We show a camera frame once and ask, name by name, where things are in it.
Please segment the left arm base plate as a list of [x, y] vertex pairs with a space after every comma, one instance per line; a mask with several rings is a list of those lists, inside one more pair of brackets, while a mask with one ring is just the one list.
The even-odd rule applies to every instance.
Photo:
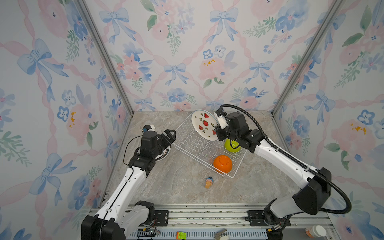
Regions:
[[168, 210], [155, 210], [150, 214], [149, 220], [140, 225], [140, 227], [166, 227], [169, 222]]

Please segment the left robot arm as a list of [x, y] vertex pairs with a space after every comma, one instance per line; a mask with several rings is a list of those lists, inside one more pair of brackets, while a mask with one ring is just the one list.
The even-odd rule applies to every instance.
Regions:
[[154, 204], [139, 201], [131, 211], [127, 207], [149, 176], [156, 161], [167, 155], [176, 141], [175, 130], [159, 135], [150, 125], [143, 128], [138, 147], [118, 187], [94, 216], [86, 216], [81, 224], [82, 240], [125, 240], [141, 225], [155, 222]]

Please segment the plate with fruit pattern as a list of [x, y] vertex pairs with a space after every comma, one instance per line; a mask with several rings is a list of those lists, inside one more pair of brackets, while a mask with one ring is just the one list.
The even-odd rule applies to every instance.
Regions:
[[208, 141], [218, 140], [215, 126], [219, 123], [211, 113], [205, 110], [195, 110], [192, 112], [191, 121], [195, 131], [201, 137]]

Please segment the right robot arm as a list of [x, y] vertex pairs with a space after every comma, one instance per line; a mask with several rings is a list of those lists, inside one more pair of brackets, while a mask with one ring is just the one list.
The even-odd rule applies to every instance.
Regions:
[[220, 141], [237, 142], [241, 148], [273, 164], [299, 187], [297, 193], [268, 203], [262, 217], [267, 225], [277, 225], [290, 215], [320, 212], [331, 195], [331, 186], [326, 182], [331, 176], [329, 171], [318, 171], [302, 161], [293, 161], [292, 155], [271, 141], [261, 129], [251, 130], [240, 112], [226, 114], [217, 110], [214, 116], [218, 121], [215, 131]]

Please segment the white wire dish rack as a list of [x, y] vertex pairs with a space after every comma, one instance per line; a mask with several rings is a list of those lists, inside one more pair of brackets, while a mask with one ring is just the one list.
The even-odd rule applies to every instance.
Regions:
[[191, 115], [192, 112], [176, 130], [176, 148], [215, 172], [217, 171], [213, 166], [214, 159], [220, 155], [228, 156], [233, 163], [232, 171], [228, 174], [217, 173], [222, 176], [234, 178], [246, 155], [246, 150], [241, 148], [239, 152], [231, 153], [225, 149], [224, 141], [208, 141], [204, 139], [195, 131], [192, 125]]

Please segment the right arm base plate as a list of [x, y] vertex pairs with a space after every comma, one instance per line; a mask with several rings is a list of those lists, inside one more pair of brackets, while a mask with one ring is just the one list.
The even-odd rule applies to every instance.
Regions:
[[273, 217], [271, 214], [265, 214], [262, 210], [249, 210], [245, 221], [249, 222], [251, 227], [279, 227], [286, 223], [286, 227], [291, 226], [291, 221], [286, 221], [287, 218], [278, 219]]

